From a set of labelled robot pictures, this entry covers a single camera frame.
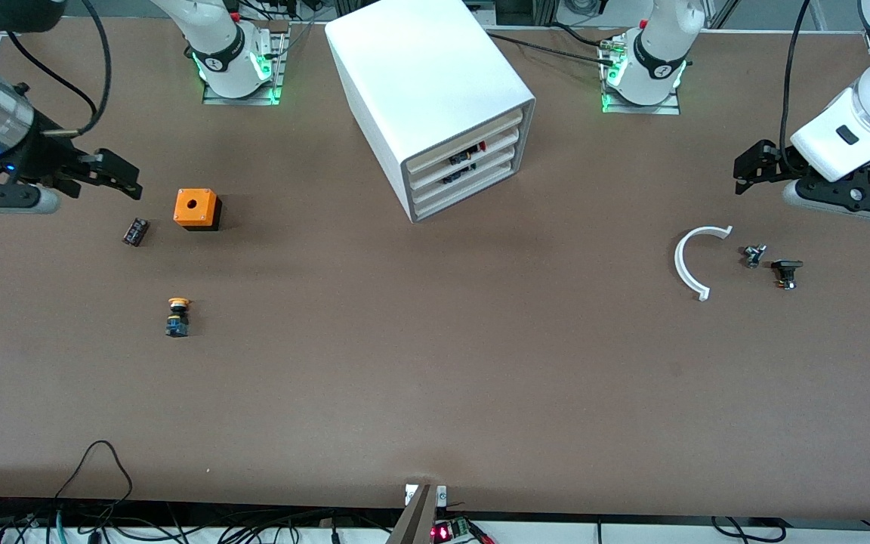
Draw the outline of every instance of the mounting plate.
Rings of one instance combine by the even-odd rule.
[[[418,484],[405,484],[405,506],[411,502],[415,491],[418,491]],[[445,508],[449,505],[449,488],[447,486],[435,486],[435,493],[438,495],[438,502],[435,506]]]

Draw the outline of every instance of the orange box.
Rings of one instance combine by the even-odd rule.
[[[224,203],[210,189],[177,190],[173,221],[186,230],[220,230]]]

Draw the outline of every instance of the white storage box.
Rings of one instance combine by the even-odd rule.
[[[519,169],[535,97],[460,0],[380,0],[325,30],[413,223]]]

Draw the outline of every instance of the brown table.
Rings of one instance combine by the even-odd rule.
[[[776,137],[787,36],[701,36],[679,117],[602,114],[592,65],[501,45],[538,97],[523,168],[413,226],[322,27],[256,108],[200,106],[169,21],[106,24],[110,108],[79,144],[144,195],[0,216],[0,495],[50,496],[104,437],[138,499],[397,506],[430,478],[480,510],[870,519],[870,224],[730,176]],[[90,21],[24,41],[99,96]],[[869,63],[802,37],[790,126]],[[0,73],[86,120],[9,45]],[[172,223],[182,187],[222,195],[222,231]],[[687,250],[705,303],[673,268],[702,224],[734,226]],[[739,264],[755,243],[807,263],[797,290]],[[163,335],[172,296],[191,338]],[[108,454],[88,472],[72,495],[122,492]]]

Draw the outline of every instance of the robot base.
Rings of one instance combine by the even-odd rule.
[[[608,80],[617,76],[618,66],[621,66],[625,61],[626,45],[628,38],[625,34],[614,36],[610,40],[613,48],[604,51],[602,48],[598,51],[598,58],[608,59],[613,61],[614,66],[600,65],[600,90],[602,93],[602,110],[603,113],[643,113],[656,115],[680,115],[680,101],[677,99],[677,89],[670,92],[663,102],[653,104],[652,106],[641,106],[641,104],[633,104],[619,94],[617,89],[614,89],[608,83]]]
[[[284,68],[287,64],[287,47],[290,45],[290,27],[284,33],[272,33],[261,29],[261,52],[273,55],[272,60],[258,59],[258,69],[270,72],[270,79],[257,87],[248,96],[231,99],[221,97],[210,86],[203,86],[203,103],[210,106],[277,106],[284,86]]]

